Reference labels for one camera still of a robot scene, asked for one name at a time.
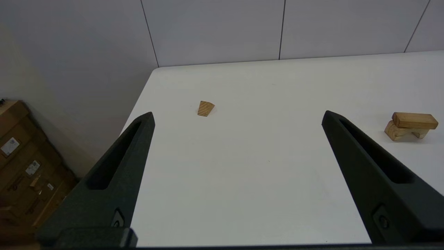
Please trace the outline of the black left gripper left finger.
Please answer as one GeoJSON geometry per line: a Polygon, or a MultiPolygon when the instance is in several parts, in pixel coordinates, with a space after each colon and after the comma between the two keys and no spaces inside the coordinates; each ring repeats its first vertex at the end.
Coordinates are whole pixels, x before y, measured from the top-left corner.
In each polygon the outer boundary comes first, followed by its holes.
{"type": "Polygon", "coordinates": [[[134,248],[131,221],[154,134],[138,116],[37,230],[44,248],[134,248]]]}

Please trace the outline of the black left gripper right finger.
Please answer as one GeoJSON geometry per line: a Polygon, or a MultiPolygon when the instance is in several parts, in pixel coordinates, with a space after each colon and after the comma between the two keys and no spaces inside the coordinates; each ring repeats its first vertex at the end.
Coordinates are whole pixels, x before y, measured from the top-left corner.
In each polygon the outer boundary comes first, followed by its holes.
{"type": "Polygon", "coordinates": [[[345,117],[322,127],[372,243],[443,243],[443,195],[345,117]]]}

